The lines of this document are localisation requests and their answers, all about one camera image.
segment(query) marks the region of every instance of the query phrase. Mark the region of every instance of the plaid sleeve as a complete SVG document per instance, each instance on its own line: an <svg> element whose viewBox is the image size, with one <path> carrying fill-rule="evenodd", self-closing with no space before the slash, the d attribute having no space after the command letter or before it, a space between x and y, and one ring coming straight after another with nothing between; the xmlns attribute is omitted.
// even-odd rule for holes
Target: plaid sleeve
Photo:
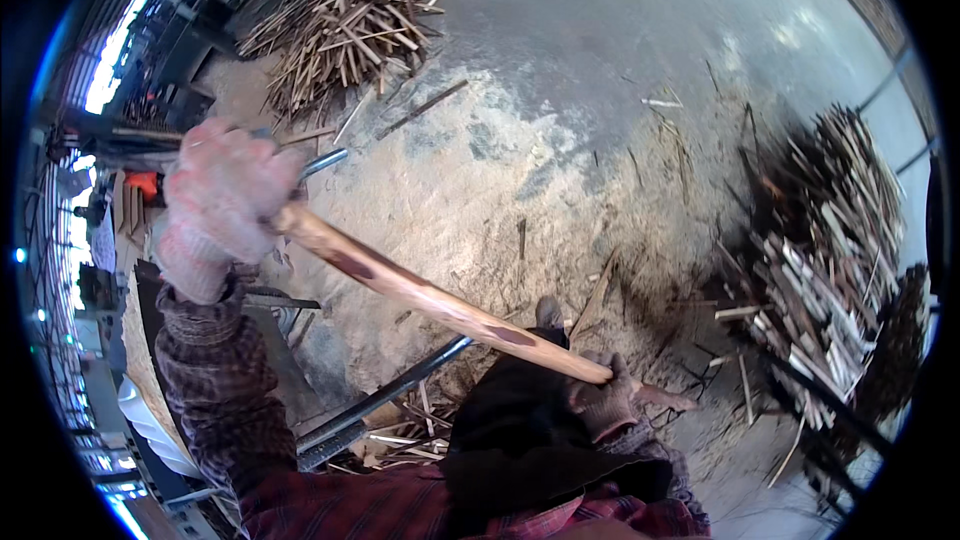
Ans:
<svg viewBox="0 0 960 540"><path fill-rule="evenodd" d="M177 302L169 284L156 298L164 317L156 362L167 403L181 417L199 471L239 498L270 474L297 471L283 404L268 395L277 376L257 324L241 313L243 296L231 278L215 305Z"/></svg>
<svg viewBox="0 0 960 540"><path fill-rule="evenodd" d="M615 455L635 455L641 461L669 462L673 467L673 476L667 487L666 498L686 505L696 523L698 534L710 534L711 518L704 511L700 500L693 496L687 458L682 452L670 448L654 435L653 426L650 425L650 420L646 416L638 417L635 426L613 441L597 446L597 450Z"/></svg>

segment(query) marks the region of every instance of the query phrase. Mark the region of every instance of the concrete floor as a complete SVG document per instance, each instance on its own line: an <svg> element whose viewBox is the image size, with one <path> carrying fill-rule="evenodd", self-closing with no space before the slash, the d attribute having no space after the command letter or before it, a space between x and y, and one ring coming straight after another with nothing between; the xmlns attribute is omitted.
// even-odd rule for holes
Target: concrete floor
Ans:
<svg viewBox="0 0 960 540"><path fill-rule="evenodd" d="M565 293L561 298L570 309L581 309L592 287L588 274L602 268L615 244L632 238L654 255L637 258L633 266L665 272L666 281L651 279L659 284L650 285L651 294L690 292L709 273L716 234L726 238L742 223L723 186L743 188L734 150L741 142L735 128L742 103L749 101L762 115L761 126L778 130L806 122L834 102L858 104L891 68L846 0L441 0L439 5L446 15L431 18L429 25L446 33L442 53L395 102L374 102L351 124L341 140L351 157L335 173L311 180L311 206L495 313L517 308L522 312L517 322L530 318L531 302L540 294ZM258 65L243 67L247 81ZM255 96L234 99L251 87L234 83L242 76L217 78L218 114L243 120L259 108ZM458 78L471 80L468 90L383 142L372 140L409 105ZM686 190L682 200L677 173L659 153L655 118L640 102L672 100L666 87L683 104L665 114L682 128L690 153L690 201ZM925 143L899 82L865 118L893 167ZM638 162L639 182L631 158ZM921 162L901 178L908 222L901 267L926 258L928 175ZM477 202L489 208L475 208ZM532 244L527 264L518 268L511 251L516 252L514 227L521 215L530 219ZM462 239L474 230L484 238L482 246ZM295 246L287 252L293 265L268 263L267 281L291 295L317 298L328 310L303 342L305 353L297 355L315 389L331 372L345 370L358 390L373 390L450 336L331 276ZM698 264L707 271L680 271ZM607 306L607 318L619 318L622 298L623 325L609 324L603 337L590 342L630 352L644 381L652 378L675 390L679 382L664 362L676 369L693 359L683 346L686 331L729 350L721 346L722 332L703 322L702 313L662 310L662 316L682 321L670 330L680 346L671 346L658 361L666 346L658 338L663 330L643 317L628 322L628 302L637 296L617 293L627 294L614 289L608 302L617 306ZM360 346L350 338L368 341ZM469 349L458 363L479 350ZM491 358L481 354L467 369ZM712 516L714 534L826 534L830 522L815 515L796 466L773 489L766 488L795 426L763 417L746 428L742 414L732 414L738 400L742 404L734 369L704 395L707 408L666 429L689 454L694 490ZM794 465L799 461L795 457Z"/></svg>

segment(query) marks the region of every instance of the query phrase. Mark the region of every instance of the work glove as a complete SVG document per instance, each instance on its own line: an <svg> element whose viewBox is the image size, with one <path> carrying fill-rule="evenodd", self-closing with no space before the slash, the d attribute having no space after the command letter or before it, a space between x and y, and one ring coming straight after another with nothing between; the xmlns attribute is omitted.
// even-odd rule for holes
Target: work glove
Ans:
<svg viewBox="0 0 960 540"><path fill-rule="evenodd" d="M603 385L570 378L567 386L570 410L580 417L590 440L600 444L614 438L624 426L637 425L633 407L636 390L627 362L619 353L587 350L582 356L613 371L613 377Z"/></svg>
<svg viewBox="0 0 960 540"><path fill-rule="evenodd" d="M231 263L260 263L273 246L264 225L297 184L304 159L223 118L194 127L180 145L164 193L170 224L156 248L163 278L199 305L220 300Z"/></svg>

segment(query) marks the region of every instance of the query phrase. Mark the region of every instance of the workshop floor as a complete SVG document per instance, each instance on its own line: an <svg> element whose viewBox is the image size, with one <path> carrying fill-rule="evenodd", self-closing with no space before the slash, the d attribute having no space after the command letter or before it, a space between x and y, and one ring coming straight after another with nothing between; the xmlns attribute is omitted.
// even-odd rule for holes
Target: workshop floor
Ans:
<svg viewBox="0 0 960 540"><path fill-rule="evenodd" d="M616 246L602 320L574 350L624 354L645 382L685 391L715 354L734 347L709 308L690 304L733 242L746 197L738 148L807 122L833 102L854 105L886 76L889 59L846 0L441 0L438 54L389 104L369 100L338 142L345 162L309 180L315 212L403 266L519 325L533 324L543 294L576 318ZM270 57L215 60L200 78L214 109L251 127ZM469 85L383 140L375 135L461 79ZM679 130L661 129L643 98ZM356 96L347 99L346 111ZM339 115L342 122L346 114ZM865 117L894 166L924 143L903 88L894 83ZM330 150L332 138L318 152ZM311 142L308 150L314 153ZM909 233L904 262L924 258L922 163L902 181ZM521 259L519 222L526 221ZM329 380L372 391L452 333L369 292L280 241L266 282L323 311L296 338L295 356L323 399ZM470 347L430 379L463 396L495 356ZM756 377L754 392L762 388ZM696 493L725 538L810 538L816 515L793 461L766 488L796 427L786 417L744 424L736 364L702 393L703 409L662 433L687 451Z"/></svg>

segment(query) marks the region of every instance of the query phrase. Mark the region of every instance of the orange object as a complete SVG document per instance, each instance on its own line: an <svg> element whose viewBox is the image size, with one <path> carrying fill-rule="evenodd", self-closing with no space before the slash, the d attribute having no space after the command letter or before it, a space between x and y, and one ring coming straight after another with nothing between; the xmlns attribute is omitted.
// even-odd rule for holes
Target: orange object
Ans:
<svg viewBox="0 0 960 540"><path fill-rule="evenodd" d="M124 184L132 188L139 188L143 193L143 199L150 202L157 196L157 172L140 171L138 173L127 173Z"/></svg>

